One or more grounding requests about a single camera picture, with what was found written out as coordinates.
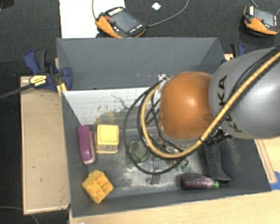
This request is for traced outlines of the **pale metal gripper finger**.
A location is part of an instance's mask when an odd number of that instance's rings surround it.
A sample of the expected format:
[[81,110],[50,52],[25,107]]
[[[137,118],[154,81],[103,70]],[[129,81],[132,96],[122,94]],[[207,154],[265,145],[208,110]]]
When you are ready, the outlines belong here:
[[153,170],[152,172],[154,173],[154,175],[152,175],[152,178],[151,178],[151,184],[159,184],[160,183],[160,175],[157,174],[158,172],[160,172],[160,166],[158,163],[154,162],[152,164],[153,166]]

